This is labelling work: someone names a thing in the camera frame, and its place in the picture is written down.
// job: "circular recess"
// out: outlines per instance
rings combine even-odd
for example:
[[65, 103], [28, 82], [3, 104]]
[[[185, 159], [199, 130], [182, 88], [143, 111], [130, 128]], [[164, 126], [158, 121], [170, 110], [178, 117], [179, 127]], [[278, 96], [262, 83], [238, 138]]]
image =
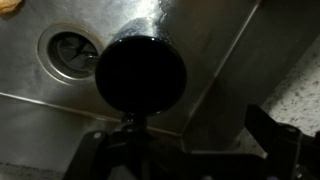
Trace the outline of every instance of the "circular recess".
[[94, 82], [93, 75], [102, 50], [93, 35], [67, 24], [48, 28], [38, 44], [43, 68], [55, 79], [72, 85]]

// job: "metal seam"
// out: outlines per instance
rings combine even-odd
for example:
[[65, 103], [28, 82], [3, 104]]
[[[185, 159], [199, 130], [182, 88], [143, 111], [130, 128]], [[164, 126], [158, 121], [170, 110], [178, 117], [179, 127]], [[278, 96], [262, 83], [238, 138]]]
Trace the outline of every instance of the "metal seam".
[[[42, 105], [42, 106], [46, 106], [46, 107], [50, 107], [50, 108], [54, 108], [54, 109], [58, 109], [58, 110], [61, 110], [61, 111], [64, 111], [64, 112], [69, 112], [69, 113], [73, 113], [73, 114], [89, 117], [89, 118], [92, 118], [92, 119], [95, 119], [95, 120], [99, 120], [99, 121], [115, 122], [115, 123], [120, 123], [121, 122], [119, 119], [116, 119], [116, 118], [102, 116], [102, 115], [91, 113], [91, 112], [87, 112], [87, 111], [80, 111], [80, 110], [77, 110], [77, 109], [68, 108], [68, 107], [64, 107], [64, 106], [58, 106], [58, 105], [54, 105], [54, 104], [49, 104], [49, 103], [46, 103], [46, 102], [43, 102], [43, 101], [38, 101], [38, 100], [30, 99], [30, 98], [16, 96], [16, 95], [8, 94], [8, 93], [0, 92], [0, 96], [12, 98], [12, 99], [17, 99], [17, 100], [20, 100], [20, 101], [29, 102], [29, 103], [33, 103], [33, 104], [38, 104], [38, 105]], [[162, 130], [162, 129], [155, 128], [155, 127], [148, 126], [148, 130], [154, 131], [154, 132], [158, 132], [158, 133], [162, 133], [162, 134], [166, 134], [166, 135], [175, 136], [175, 137], [180, 137], [178, 133], [175, 133], [175, 132], [172, 132], [172, 131]]]
[[187, 130], [187, 128], [189, 127], [190, 122], [192, 121], [192, 118], [194, 117], [195, 112], [197, 111], [197, 109], [199, 108], [199, 106], [201, 105], [201, 103], [203, 102], [203, 100], [205, 99], [205, 97], [207, 96], [213, 82], [215, 81], [216, 77], [220, 74], [223, 66], [225, 65], [225, 63], [227, 62], [227, 60], [230, 58], [231, 54], [233, 53], [235, 47], [238, 45], [239, 40], [241, 39], [244, 31], [247, 29], [248, 24], [250, 23], [252, 17], [254, 16], [254, 14], [256, 13], [256, 11], [258, 10], [260, 4], [261, 4], [262, 0], [257, 0], [255, 5], [253, 6], [253, 8], [251, 9], [249, 15], [247, 16], [246, 20], [244, 21], [244, 23], [242, 24], [239, 32], [237, 33], [236, 37], [234, 38], [234, 40], [231, 43], [231, 46], [229, 47], [229, 49], [227, 50], [226, 54], [223, 56], [221, 62], [219, 63], [219, 66], [217, 68], [217, 70], [215, 71], [213, 78], [208, 82], [208, 85], [205, 87], [205, 89], [203, 90], [203, 93], [201, 93], [198, 101], [195, 103], [195, 106], [193, 107], [193, 109], [190, 111], [189, 114], [189, 118], [187, 123], [185, 124], [185, 126], [182, 128], [181, 132], [179, 133], [179, 135], [182, 137], [183, 134], [185, 133], [185, 131]]

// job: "metal surface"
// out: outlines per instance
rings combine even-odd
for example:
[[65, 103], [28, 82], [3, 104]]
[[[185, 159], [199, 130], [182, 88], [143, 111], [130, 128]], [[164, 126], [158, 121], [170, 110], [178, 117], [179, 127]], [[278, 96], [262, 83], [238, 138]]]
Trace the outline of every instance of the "metal surface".
[[117, 123], [0, 97], [0, 162], [65, 172], [82, 136]]
[[240, 38], [243, 36], [243, 33], [247, 29], [252, 17], [254, 16], [254, 14], [256, 13], [258, 8], [260, 7], [261, 2], [262, 2], [262, 0], [257, 0], [255, 2], [255, 5], [253, 6], [252, 10], [249, 12], [248, 17], [245, 19], [244, 23], [242, 24], [238, 34], [236, 34], [234, 40], [231, 42], [231, 45], [230, 45], [229, 49], [226, 51], [226, 53], [223, 56], [222, 60], [219, 61], [218, 65], [217, 65], [217, 69], [213, 72], [214, 73], [213, 74], [213, 78], [211, 78], [209, 80], [209, 83], [204, 88], [204, 90], [200, 94], [198, 100], [196, 101], [195, 105], [193, 106], [192, 110], [190, 111], [190, 118], [184, 124], [184, 127], [183, 127], [182, 131], [180, 132], [181, 135], [184, 134], [184, 132], [186, 131], [186, 129], [190, 125], [190, 122], [191, 122], [194, 114], [196, 113], [196, 111], [198, 110], [198, 108], [200, 107], [200, 105], [202, 104], [202, 102], [204, 101], [206, 96], [208, 95], [210, 88], [212, 87], [212, 85], [215, 82], [216, 78], [220, 74], [220, 71], [222, 70], [223, 66], [225, 65], [225, 63], [230, 58], [230, 56], [231, 56], [232, 52], [235, 50], [236, 46], [239, 44]]
[[262, 3], [185, 131], [186, 149], [229, 146], [248, 103], [262, 104], [319, 35], [319, 11], [318, 0]]
[[150, 17], [131, 20], [119, 30], [109, 44], [133, 36], [147, 36], [160, 39], [169, 45], [173, 44], [168, 32], [161, 26], [161, 20]]
[[[55, 78], [56, 80], [58, 80], [62, 83], [67, 83], [67, 84], [71, 84], [71, 85], [93, 84], [94, 83], [94, 70], [91, 70], [89, 72], [73, 70], [69, 66], [67, 66], [65, 63], [60, 62], [63, 60], [59, 60], [61, 57], [57, 57], [57, 55], [56, 55], [58, 52], [57, 52], [57, 49], [55, 49], [56, 45], [54, 45], [54, 44], [56, 44], [57, 42], [53, 42], [53, 41], [56, 41], [55, 39], [57, 39], [57, 36], [61, 36], [63, 33], [67, 34], [70, 32], [75, 33], [76, 35], [80, 35], [81, 37], [87, 39], [88, 42], [92, 43], [92, 45], [94, 46], [94, 48], [98, 54], [102, 53], [103, 46], [101, 45], [99, 40], [96, 37], [94, 37], [93, 35], [91, 35], [89, 32], [87, 32], [86, 30], [84, 30], [80, 27], [74, 26], [74, 25], [57, 24], [57, 25], [49, 27], [41, 34], [41, 37], [40, 37], [39, 43], [38, 43], [39, 61], [45, 71], [47, 71], [53, 78]], [[80, 46], [81, 42], [74, 42], [75, 45], [69, 47], [69, 49], [70, 50], [74, 49], [74, 50], [79, 51], [79, 49], [76, 49], [77, 47], [75, 47], [75, 46], [77, 46], [76, 43], [79, 43], [78, 46]], [[64, 52], [66, 52], [66, 50], [69, 50], [69, 49], [59, 48], [60, 51], [64, 51]], [[79, 58], [85, 59], [87, 56], [89, 56], [88, 57], [88, 59], [89, 59], [90, 55], [81, 56], [80, 54], [71, 54], [70, 59], [71, 58], [72, 59], [79, 59]]]
[[185, 61], [188, 82], [175, 107], [150, 118], [149, 124], [177, 134], [252, 6], [250, 1], [225, 0], [24, 1], [18, 11], [0, 18], [0, 92], [82, 114], [120, 119], [121, 113], [103, 101], [94, 84], [66, 85], [41, 67], [37, 51], [40, 37], [52, 26], [68, 24], [84, 29], [106, 47], [130, 20], [159, 18]]

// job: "gray speckled wall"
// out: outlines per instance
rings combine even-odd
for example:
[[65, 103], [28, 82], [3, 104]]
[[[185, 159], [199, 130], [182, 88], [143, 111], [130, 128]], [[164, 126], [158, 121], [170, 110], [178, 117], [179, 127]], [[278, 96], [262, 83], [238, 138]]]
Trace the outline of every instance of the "gray speckled wall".
[[61, 180], [62, 173], [0, 163], [1, 180]]
[[[320, 36], [262, 105], [262, 109], [278, 122], [300, 128], [314, 136], [320, 131]], [[244, 128], [230, 149], [265, 155]]]

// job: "stainless steel panel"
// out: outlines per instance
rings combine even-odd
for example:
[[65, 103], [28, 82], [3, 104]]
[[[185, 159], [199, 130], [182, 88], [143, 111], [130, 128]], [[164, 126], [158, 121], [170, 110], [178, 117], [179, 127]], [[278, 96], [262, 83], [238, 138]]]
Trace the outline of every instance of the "stainless steel panel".
[[0, 162], [65, 172], [82, 136], [117, 123], [0, 97]]
[[188, 71], [183, 98], [150, 125], [180, 132], [219, 61], [252, 8], [250, 1], [225, 0], [26, 0], [19, 11], [0, 18], [0, 92], [90, 113], [120, 118], [93, 84], [66, 85], [40, 65], [38, 41], [49, 27], [65, 23], [87, 30], [105, 47], [137, 17], [159, 18], [178, 46]]

